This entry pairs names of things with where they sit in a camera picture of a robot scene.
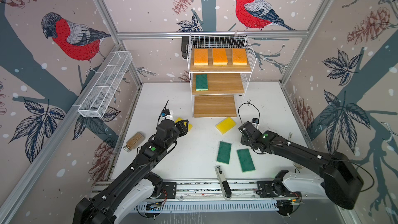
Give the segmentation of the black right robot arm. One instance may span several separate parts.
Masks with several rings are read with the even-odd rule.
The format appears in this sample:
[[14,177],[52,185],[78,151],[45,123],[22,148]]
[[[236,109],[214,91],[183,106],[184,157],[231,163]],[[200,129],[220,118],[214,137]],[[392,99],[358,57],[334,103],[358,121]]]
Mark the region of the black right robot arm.
[[310,186],[301,183],[299,178],[287,172],[282,177],[282,184],[288,191],[326,196],[341,208],[354,209],[364,181],[347,156],[340,152],[334,155],[318,152],[291,142],[272,131],[261,133],[249,121],[238,129],[252,150],[284,157],[317,175],[304,179],[309,184],[316,184]]

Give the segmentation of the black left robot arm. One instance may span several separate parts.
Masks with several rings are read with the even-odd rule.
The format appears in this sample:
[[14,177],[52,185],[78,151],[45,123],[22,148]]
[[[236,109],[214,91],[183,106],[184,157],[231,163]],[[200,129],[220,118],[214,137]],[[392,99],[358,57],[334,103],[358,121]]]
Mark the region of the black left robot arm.
[[80,200],[73,223],[118,224],[145,199],[159,196],[163,179],[152,169],[169,147],[175,147],[177,139],[187,134],[188,126],[188,120],[162,120],[131,164],[107,188],[91,200]]

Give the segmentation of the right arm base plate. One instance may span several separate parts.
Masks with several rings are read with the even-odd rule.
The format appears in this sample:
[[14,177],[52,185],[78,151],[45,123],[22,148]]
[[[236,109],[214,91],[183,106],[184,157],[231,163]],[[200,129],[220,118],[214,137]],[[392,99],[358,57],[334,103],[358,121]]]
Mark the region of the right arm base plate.
[[298,191],[288,190],[281,182],[257,181],[257,188],[256,194],[261,198],[300,198],[302,196]]

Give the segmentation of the orange sponge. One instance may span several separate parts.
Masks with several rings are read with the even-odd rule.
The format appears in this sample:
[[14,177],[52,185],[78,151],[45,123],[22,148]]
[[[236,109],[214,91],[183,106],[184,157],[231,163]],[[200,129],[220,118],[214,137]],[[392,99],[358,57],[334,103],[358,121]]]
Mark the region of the orange sponge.
[[246,50],[244,48],[232,49],[233,65],[246,66],[248,63]]
[[227,51],[224,48],[214,48],[212,49],[212,59],[213,65],[227,65]]
[[208,49],[194,49],[194,66],[208,66]]

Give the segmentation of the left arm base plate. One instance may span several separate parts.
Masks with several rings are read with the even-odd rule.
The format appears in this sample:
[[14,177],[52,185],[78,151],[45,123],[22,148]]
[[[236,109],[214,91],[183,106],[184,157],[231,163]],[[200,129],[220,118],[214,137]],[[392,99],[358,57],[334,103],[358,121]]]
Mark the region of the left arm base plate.
[[150,199],[165,200],[175,199],[176,197],[176,182],[163,182],[161,185],[156,185]]

